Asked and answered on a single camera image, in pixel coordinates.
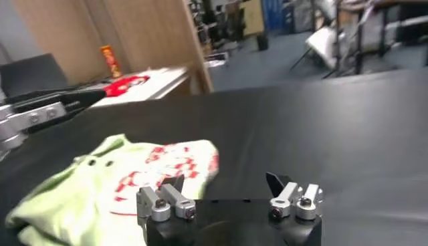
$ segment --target desk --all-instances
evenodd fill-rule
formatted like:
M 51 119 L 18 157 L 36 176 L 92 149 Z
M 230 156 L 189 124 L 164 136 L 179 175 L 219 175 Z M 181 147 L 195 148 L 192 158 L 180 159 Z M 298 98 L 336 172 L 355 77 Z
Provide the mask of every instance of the desk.
M 414 4 L 414 3 L 426 3 L 428 0 L 383 0 L 375 5 L 376 9 L 382 9 L 382 28 L 381 28 L 381 40 L 379 42 L 379 55 L 382 57 L 385 54 L 385 28 L 388 20 L 388 9 L 396 5 Z M 346 11 L 349 13 L 358 15 L 358 22 L 362 18 L 364 12 L 365 3 L 340 4 L 339 10 Z M 363 53 L 362 53 L 362 29 L 363 26 L 358 27 L 358 33 L 356 36 L 356 62 L 355 62 L 355 74 L 361 74 L 363 66 Z
M 0 218 L 112 134 L 208 139 L 208 199 L 271 197 L 264 172 L 324 189 L 323 245 L 426 245 L 428 69 L 93 108 L 38 132 L 0 163 Z M 0 223 L 0 240 L 14 245 Z
M 125 104 L 128 102 L 140 102 L 145 100 L 160 99 L 168 96 L 173 91 L 180 89 L 179 87 L 187 87 L 186 96 L 190 96 L 190 77 L 187 68 L 165 68 L 161 70 L 153 70 L 142 72 L 138 75 L 148 75 L 150 79 L 137 86 L 133 86 L 127 93 L 111 98 L 104 98 L 95 103 L 92 107 L 111 106 L 115 104 Z

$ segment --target wall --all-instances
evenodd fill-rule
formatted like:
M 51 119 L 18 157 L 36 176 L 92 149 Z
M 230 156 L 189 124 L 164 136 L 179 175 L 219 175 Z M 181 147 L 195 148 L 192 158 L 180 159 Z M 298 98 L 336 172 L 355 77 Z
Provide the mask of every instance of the wall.
M 98 32 L 102 45 L 110 45 L 119 63 L 120 71 L 124 74 L 130 73 L 128 58 L 118 32 L 113 28 L 114 23 L 107 11 L 104 0 L 83 0 L 83 2 L 88 10 L 90 21 L 94 24 L 96 32 Z
M 13 0 L 43 53 L 52 53 L 71 84 L 109 75 L 103 43 L 83 0 Z
M 12 0 L 0 0 L 0 43 L 14 61 L 42 54 Z M 6 63 L 6 58 L 0 49 L 0 64 Z
M 202 49 L 184 0 L 105 0 L 132 71 L 187 66 L 212 91 Z

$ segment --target chair leg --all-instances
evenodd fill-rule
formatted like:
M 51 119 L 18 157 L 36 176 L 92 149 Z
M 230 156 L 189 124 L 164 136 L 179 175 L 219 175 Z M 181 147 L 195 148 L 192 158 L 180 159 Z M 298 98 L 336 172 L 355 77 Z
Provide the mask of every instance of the chair leg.
M 336 72 L 336 70 L 331 70 L 328 74 L 326 74 L 324 77 L 322 77 L 322 79 L 326 79 L 326 78 L 330 77 L 335 72 Z
M 311 49 L 308 48 L 305 53 L 290 67 L 289 71 L 293 70 L 305 58 Z

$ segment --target red cloth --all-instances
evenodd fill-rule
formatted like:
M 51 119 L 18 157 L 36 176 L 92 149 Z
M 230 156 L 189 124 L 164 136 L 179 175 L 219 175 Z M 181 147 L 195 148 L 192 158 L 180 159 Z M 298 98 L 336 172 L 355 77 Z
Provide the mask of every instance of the red cloth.
M 107 97 L 120 96 L 128 91 L 128 89 L 132 86 L 133 82 L 137 80 L 142 80 L 143 82 L 146 82 L 148 79 L 150 79 L 149 76 L 130 76 L 121 78 L 111 83 L 109 86 L 106 86 L 104 88 L 104 91 L 106 92 Z

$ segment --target black screw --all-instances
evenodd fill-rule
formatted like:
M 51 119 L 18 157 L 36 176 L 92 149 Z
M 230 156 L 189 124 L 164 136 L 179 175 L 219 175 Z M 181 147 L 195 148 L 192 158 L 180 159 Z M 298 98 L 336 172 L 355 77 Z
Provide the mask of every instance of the black screw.
M 303 197 L 302 199 L 300 199 L 300 205 L 302 205 L 303 207 L 307 207 L 310 206 L 312 204 L 312 200 L 306 197 Z
M 196 210 L 195 209 L 187 209 L 185 216 L 187 220 L 192 220 L 195 218 Z
M 269 213 L 269 217 L 275 221 L 280 221 L 282 220 L 282 212 L 279 208 L 273 208 Z
M 155 206 L 157 209 L 163 208 L 163 207 L 165 207 L 166 205 L 167 205 L 167 202 L 166 202 L 164 199 L 157 199 L 157 200 L 156 200 L 156 203 L 154 204 L 154 206 Z

